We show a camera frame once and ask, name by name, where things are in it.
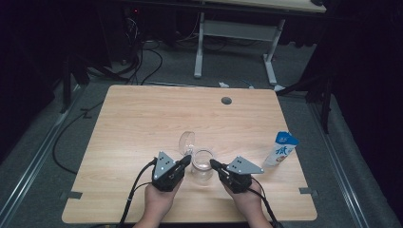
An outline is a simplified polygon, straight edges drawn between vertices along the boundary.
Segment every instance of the light wood tabletop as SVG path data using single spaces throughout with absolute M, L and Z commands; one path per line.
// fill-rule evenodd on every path
M 278 10 L 297 10 L 304 12 L 325 12 L 324 6 L 316 6 L 311 0 L 203 0 L 204 2 L 235 4 L 248 7 L 270 8 Z
M 232 100 L 223 104 L 222 97 Z M 183 132 L 195 133 L 196 148 L 230 163 L 238 155 L 261 166 L 279 131 L 288 131 L 278 98 L 269 89 L 113 85 L 106 94 L 72 192 L 63 213 L 66 223 L 118 223 L 142 168 L 164 151 L 182 158 Z M 139 183 L 151 181 L 152 167 Z M 253 175 L 263 186 L 278 220 L 313 220 L 317 211 L 306 188 L 297 150 L 275 168 Z M 131 203 L 126 222 L 139 220 L 144 188 Z M 192 179 L 190 165 L 174 205 L 163 222 L 244 221 L 217 172 L 205 184 Z

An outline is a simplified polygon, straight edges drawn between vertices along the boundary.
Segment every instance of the hand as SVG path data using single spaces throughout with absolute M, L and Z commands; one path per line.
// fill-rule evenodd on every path
M 181 180 L 172 192 L 161 192 L 152 184 L 148 184 L 144 193 L 144 213 L 136 223 L 136 228 L 156 228 L 160 225 L 165 215 L 169 212 L 174 202 L 176 193 L 182 184 Z
M 250 191 L 234 194 L 227 186 L 224 185 L 224 188 L 234 200 L 237 209 L 248 221 L 250 228 L 272 227 L 263 214 L 261 198 L 259 196 Z M 261 193 L 260 185 L 255 180 L 252 180 L 252 184 L 249 188 Z

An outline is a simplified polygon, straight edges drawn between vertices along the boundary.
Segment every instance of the person's right hand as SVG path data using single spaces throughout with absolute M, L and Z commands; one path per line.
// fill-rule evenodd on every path
M 225 191 L 227 191 L 234 200 L 237 209 L 248 221 L 250 228 L 272 227 L 263 214 L 261 209 L 261 198 L 258 195 L 250 191 L 234 194 L 227 186 L 224 184 L 223 186 Z M 255 180 L 252 180 L 252 184 L 249 188 L 261 193 L 260 186 Z

